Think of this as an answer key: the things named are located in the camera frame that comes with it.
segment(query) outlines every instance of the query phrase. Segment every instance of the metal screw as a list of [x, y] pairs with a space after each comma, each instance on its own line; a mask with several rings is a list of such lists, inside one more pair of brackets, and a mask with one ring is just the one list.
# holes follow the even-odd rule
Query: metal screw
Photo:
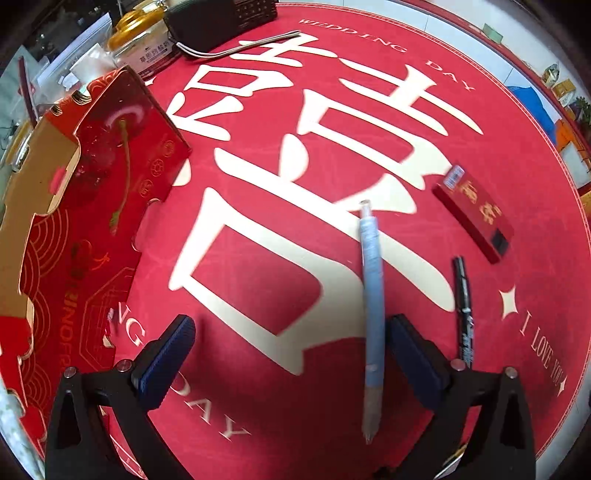
[[134, 363], [133, 363], [131, 360], [129, 360], [128, 358], [126, 358], [126, 359], [124, 359], [124, 360], [119, 360], [119, 361], [117, 362], [117, 365], [115, 365], [115, 368], [116, 368], [116, 369], [117, 369], [119, 372], [122, 372], [122, 373], [124, 373], [124, 372], [127, 372], [127, 371], [129, 371], [129, 369], [131, 368], [131, 366], [132, 366], [133, 364], [134, 364]]
[[466, 369], [466, 362], [464, 360], [460, 360], [459, 358], [454, 358], [450, 365], [456, 372], [463, 372]]
[[505, 375], [511, 379], [513, 378], [517, 378], [517, 376], [519, 375], [517, 373], [517, 370], [513, 367], [507, 367], [505, 368]]
[[78, 370], [76, 369], [76, 367], [68, 367], [64, 370], [64, 377], [72, 378], [74, 375], [76, 375], [77, 371]]
[[22, 164], [25, 163], [27, 156], [29, 155], [29, 140], [31, 139], [33, 132], [30, 132], [22, 145], [18, 149], [17, 157], [12, 161], [11, 168], [14, 173], [18, 173], [21, 170]]

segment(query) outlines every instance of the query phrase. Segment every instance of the black marker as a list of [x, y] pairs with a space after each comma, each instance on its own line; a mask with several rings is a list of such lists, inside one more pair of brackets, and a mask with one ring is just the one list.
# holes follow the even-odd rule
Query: black marker
[[456, 308], [459, 321], [460, 359], [468, 368], [474, 362], [474, 318], [472, 317], [472, 299], [470, 284], [466, 275], [463, 257], [453, 259], [453, 271], [456, 278]]

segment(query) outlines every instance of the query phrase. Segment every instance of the barcode label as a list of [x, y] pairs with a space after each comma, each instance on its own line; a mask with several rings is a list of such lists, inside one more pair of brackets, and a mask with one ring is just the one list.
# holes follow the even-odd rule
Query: barcode label
[[456, 188], [457, 183], [462, 179], [465, 172], [459, 165], [455, 165], [443, 179], [443, 184], [450, 190]]

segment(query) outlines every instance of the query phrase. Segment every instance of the white star pattern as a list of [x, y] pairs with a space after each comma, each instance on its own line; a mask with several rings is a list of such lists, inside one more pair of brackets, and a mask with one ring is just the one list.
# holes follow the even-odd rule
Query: white star pattern
[[517, 286], [513, 286], [510, 291], [501, 291], [501, 297], [503, 298], [503, 318], [501, 320], [505, 320], [505, 317], [510, 313], [519, 313], [517, 312], [517, 305], [515, 304], [515, 289]]
[[564, 377], [564, 380], [562, 380], [562, 382], [560, 382], [560, 388], [558, 389], [558, 395], [556, 395], [557, 397], [559, 397], [560, 394], [564, 391], [564, 386], [566, 385], [567, 377], [568, 377], [568, 375], [566, 377]]

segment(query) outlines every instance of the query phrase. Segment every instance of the white chinese character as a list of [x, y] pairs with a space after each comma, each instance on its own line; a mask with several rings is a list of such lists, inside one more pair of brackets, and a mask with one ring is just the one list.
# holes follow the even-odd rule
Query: white chinese character
[[[277, 63], [279, 65], [287, 65], [288, 67], [302, 67], [302, 63], [293, 59], [284, 59], [279, 57], [288, 51], [301, 51], [304, 53], [311, 53], [313, 55], [320, 55], [323, 57], [337, 58], [337, 54], [329, 50], [323, 50], [322, 48], [303, 47], [305, 43], [316, 41], [318, 38], [313, 37], [305, 33], [300, 34], [299, 37], [291, 38], [283, 43], [268, 43], [261, 45], [263, 48], [270, 48], [269, 51], [261, 53], [260, 55], [251, 55], [245, 53], [236, 53], [230, 55], [231, 59], [235, 60], [255, 60], [255, 61], [266, 61], [269, 63]], [[250, 45], [253, 41], [241, 40], [240, 45]]]
[[[320, 282], [322, 295], [318, 301], [279, 335], [264, 329], [192, 277], [225, 226], [305, 269]], [[294, 375], [303, 372], [305, 349], [365, 334], [363, 285], [353, 271], [250, 220], [211, 188], [205, 190], [201, 209], [168, 287], [170, 290], [185, 288], [238, 335]]]
[[355, 69], [359, 72], [367, 73], [369, 75], [373, 75], [379, 79], [385, 80], [386, 82], [390, 82], [393, 85], [398, 86], [389, 96], [384, 95], [383, 93], [376, 92], [375, 90], [371, 90], [367, 87], [361, 86], [357, 83], [350, 82], [345, 79], [339, 79], [340, 82], [345, 85], [348, 89], [353, 90], [354, 92], [360, 93], [361, 95], [365, 95], [373, 100], [377, 100], [378, 102], [384, 103], [396, 110], [405, 113], [406, 115], [418, 120], [424, 125], [427, 125], [429, 128], [432, 128], [436, 132], [447, 135], [447, 131], [443, 128], [443, 125], [435, 120], [433, 117], [428, 116], [426, 113], [420, 112], [413, 108], [414, 102], [416, 102], [419, 98], [424, 98], [426, 101], [431, 102], [433, 105], [439, 107], [440, 109], [446, 111], [447, 113], [456, 117], [460, 122], [466, 124], [475, 132], [478, 132], [482, 135], [482, 130], [476, 124], [472, 118], [467, 116], [464, 112], [458, 110], [457, 108], [449, 105], [449, 103], [444, 102], [440, 98], [432, 95], [431, 93], [427, 93], [426, 90], [436, 85], [434, 81], [432, 81], [429, 77], [427, 77], [424, 73], [419, 72], [417, 69], [411, 67], [410, 65], [406, 65], [408, 74], [405, 80], [401, 80], [399, 78], [393, 77], [388, 75], [387, 73], [380, 72], [379, 70], [372, 69], [370, 67], [366, 67], [365, 65], [361, 65], [359, 63], [355, 63], [354, 61], [339, 59], [348, 67]]
[[174, 179], [173, 187], [182, 187], [191, 181], [191, 162], [189, 159], [185, 160], [183, 167], [178, 172], [176, 179]]
[[[295, 135], [287, 134], [281, 144], [279, 176], [287, 181], [298, 180], [307, 170], [309, 155], [306, 147]], [[350, 212], [359, 210], [362, 200], [371, 200], [373, 210], [416, 213], [417, 205], [404, 185], [385, 173], [371, 187], [344, 198], [335, 204]]]
[[[213, 83], [202, 83], [201, 80], [210, 72], [222, 73], [236, 73], [239, 75], [248, 75], [256, 77], [248, 85], [241, 88], [227, 87], [225, 85], [215, 85]], [[274, 70], [244, 70], [244, 69], [227, 69], [224, 67], [213, 67], [211, 65], [201, 65], [197, 73], [193, 76], [184, 90], [190, 88], [199, 88], [201, 90], [212, 90], [214, 92], [227, 93], [229, 95], [236, 95], [239, 97], [250, 97], [258, 90], [265, 90], [269, 88], [287, 88], [293, 87], [293, 83], [289, 78], [281, 72]]]
[[[361, 241], [359, 218], [340, 206], [221, 148], [215, 149], [214, 156], [217, 166], [228, 175], [262, 188], [311, 213], [358, 242]], [[415, 285], [435, 305], [448, 312], [454, 310], [452, 289], [439, 270], [383, 232], [379, 233], [379, 241], [382, 257], [389, 265]]]
[[[412, 153], [402, 161], [397, 162], [351, 137], [347, 137], [346, 135], [331, 130], [330, 128], [324, 127], [320, 124], [320, 121], [331, 108], [357, 117], [360, 120], [375, 125], [376, 127], [380, 127], [387, 132], [406, 140], [413, 146]], [[401, 128], [368, 115], [367, 113], [363, 113], [359, 110], [343, 105], [342, 103], [335, 102], [317, 92], [304, 90], [304, 107], [301, 111], [300, 120], [297, 125], [297, 133], [299, 135], [306, 135], [311, 132], [338, 143], [339, 145], [377, 163], [377, 165], [394, 173], [413, 187], [420, 190], [425, 189], [423, 176], [431, 174], [445, 175], [452, 166], [445, 155], [443, 155], [443, 153], [441, 153], [441, 151], [429, 140], [413, 135]]]
[[244, 110], [243, 104], [235, 97], [227, 96], [219, 102], [214, 103], [203, 110], [199, 110], [189, 116], [180, 116], [176, 113], [181, 109], [185, 103], [185, 95], [182, 92], [177, 93], [166, 109], [166, 114], [172, 120], [177, 128], [185, 130], [197, 135], [202, 135], [215, 140], [229, 141], [230, 132], [225, 128], [217, 125], [199, 122], [200, 118], [207, 118], [209, 116], [221, 115], [223, 113], [236, 113]]

